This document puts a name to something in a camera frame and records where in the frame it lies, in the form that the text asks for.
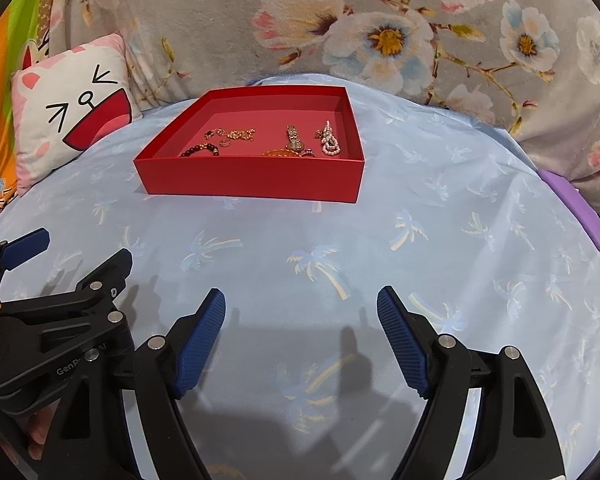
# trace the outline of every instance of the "textured blue pad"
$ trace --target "textured blue pad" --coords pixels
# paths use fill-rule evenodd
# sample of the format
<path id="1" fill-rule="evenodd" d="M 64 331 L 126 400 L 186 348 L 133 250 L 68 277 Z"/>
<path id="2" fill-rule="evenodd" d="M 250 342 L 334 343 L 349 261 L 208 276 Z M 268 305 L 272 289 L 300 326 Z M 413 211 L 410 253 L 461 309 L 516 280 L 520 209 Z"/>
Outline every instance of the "textured blue pad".
<path id="1" fill-rule="evenodd" d="M 174 393 L 178 398 L 198 384 L 220 332 L 225 312 L 224 294 L 218 290 L 178 356 L 178 375 L 173 384 Z"/>
<path id="2" fill-rule="evenodd" d="M 378 319 L 407 384 L 426 398 L 429 390 L 426 356 L 401 316 L 399 306 L 384 288 L 378 292 Z"/>
<path id="3" fill-rule="evenodd" d="M 45 252 L 48 247 L 49 231 L 45 228 L 37 229 L 6 245 L 0 255 L 0 265 L 3 269 L 13 270 Z"/>

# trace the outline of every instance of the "red open mouth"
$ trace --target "red open mouth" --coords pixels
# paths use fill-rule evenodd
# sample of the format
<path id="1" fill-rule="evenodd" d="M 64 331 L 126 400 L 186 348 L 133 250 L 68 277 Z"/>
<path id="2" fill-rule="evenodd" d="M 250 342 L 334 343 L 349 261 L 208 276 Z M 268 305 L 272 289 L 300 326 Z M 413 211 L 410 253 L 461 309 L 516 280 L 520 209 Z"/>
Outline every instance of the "red open mouth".
<path id="1" fill-rule="evenodd" d="M 70 148 L 83 152 L 97 140 L 129 123 L 131 103 L 125 89 L 121 88 L 86 114 L 62 140 Z"/>

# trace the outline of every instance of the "purple object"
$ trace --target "purple object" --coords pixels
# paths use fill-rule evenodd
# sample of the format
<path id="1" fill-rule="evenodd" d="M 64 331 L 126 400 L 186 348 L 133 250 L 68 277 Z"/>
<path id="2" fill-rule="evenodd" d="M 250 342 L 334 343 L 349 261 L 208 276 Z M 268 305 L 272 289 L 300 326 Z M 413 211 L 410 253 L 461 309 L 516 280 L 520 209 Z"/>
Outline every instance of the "purple object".
<path id="1" fill-rule="evenodd" d="M 539 170 L 538 175 L 554 190 L 554 193 L 560 197 L 564 205 L 578 219 L 600 251 L 600 217 L 598 213 L 593 211 L 593 208 L 583 199 L 580 192 L 563 176 L 544 170 Z"/>

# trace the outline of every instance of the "amber beaded bracelet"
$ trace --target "amber beaded bracelet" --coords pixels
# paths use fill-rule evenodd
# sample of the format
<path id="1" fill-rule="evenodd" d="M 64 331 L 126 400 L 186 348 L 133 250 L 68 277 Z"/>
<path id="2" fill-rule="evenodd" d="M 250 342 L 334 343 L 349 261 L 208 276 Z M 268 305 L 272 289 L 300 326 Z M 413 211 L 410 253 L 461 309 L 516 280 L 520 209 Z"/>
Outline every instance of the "amber beaded bracelet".
<path id="1" fill-rule="evenodd" d="M 200 150 L 209 150 L 214 155 L 220 155 L 220 151 L 218 150 L 217 146 L 205 142 L 203 144 L 196 144 L 195 146 L 189 148 L 186 152 L 182 152 L 180 156 L 193 155 L 195 152 L 199 152 Z"/>

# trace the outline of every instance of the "red box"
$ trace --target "red box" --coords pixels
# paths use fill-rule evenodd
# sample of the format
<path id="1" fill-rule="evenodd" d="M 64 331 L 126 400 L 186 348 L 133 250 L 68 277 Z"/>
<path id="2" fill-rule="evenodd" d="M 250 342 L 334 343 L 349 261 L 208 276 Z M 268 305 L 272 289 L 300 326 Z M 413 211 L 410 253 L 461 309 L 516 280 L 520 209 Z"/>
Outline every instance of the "red box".
<path id="1" fill-rule="evenodd" d="M 331 121 L 340 153 L 327 156 L 315 137 Z M 316 157 L 264 156 L 288 143 L 292 124 Z M 219 147 L 204 133 L 255 129 L 253 141 Z M 180 156 L 193 145 L 207 150 Z M 251 86 L 212 90 L 171 122 L 134 159 L 147 193 L 257 196 L 350 202 L 358 199 L 365 159 L 347 91 L 335 86 Z"/>

